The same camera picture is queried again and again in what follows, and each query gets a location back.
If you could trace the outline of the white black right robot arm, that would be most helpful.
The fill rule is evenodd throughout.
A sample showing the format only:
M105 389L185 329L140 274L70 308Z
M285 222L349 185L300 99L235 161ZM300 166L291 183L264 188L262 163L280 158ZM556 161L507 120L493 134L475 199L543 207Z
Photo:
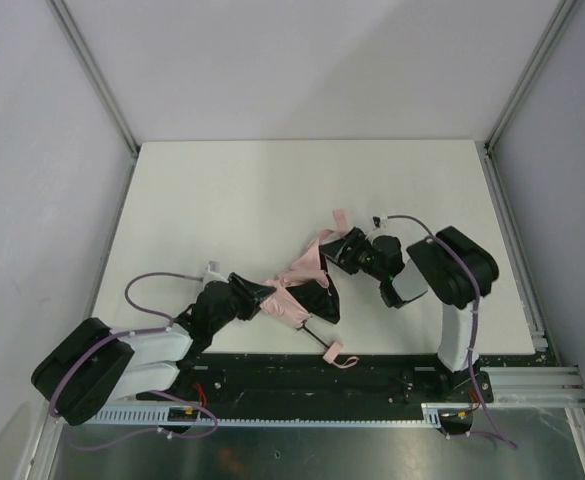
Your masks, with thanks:
M449 226L403 248L395 236L368 235L354 227L319 251L350 275L362 271L376 279L389 308L434 294L442 304L438 362L449 374L466 373L476 364L478 304L491 293L500 271L493 256L461 231Z

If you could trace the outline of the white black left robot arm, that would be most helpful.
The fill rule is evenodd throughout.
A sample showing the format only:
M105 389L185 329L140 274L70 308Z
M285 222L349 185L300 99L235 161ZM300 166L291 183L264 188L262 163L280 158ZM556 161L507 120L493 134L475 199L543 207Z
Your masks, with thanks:
M115 331L97 317L83 320L31 376L48 414L81 425L111 401L171 388L181 361L199 357L233 320L252 319L276 292L235 273L201 281L194 303L176 317L131 304L165 318L161 327Z

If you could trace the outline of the pink folding umbrella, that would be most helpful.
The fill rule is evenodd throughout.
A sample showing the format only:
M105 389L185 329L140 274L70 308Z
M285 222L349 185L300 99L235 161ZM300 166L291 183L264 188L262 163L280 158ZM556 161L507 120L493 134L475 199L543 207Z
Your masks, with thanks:
M275 288L275 293L260 304L266 314L278 318L297 331L303 331L323 347L322 359L329 365L346 370L359 363L357 356L339 361L343 344L340 341L328 343L308 327L308 321L318 317L331 324L340 319L340 298L331 279L327 260L320 252L322 244L332 238L343 239L349 231L343 209L333 211L335 227L322 230L312 239L304 253L286 270L266 285Z

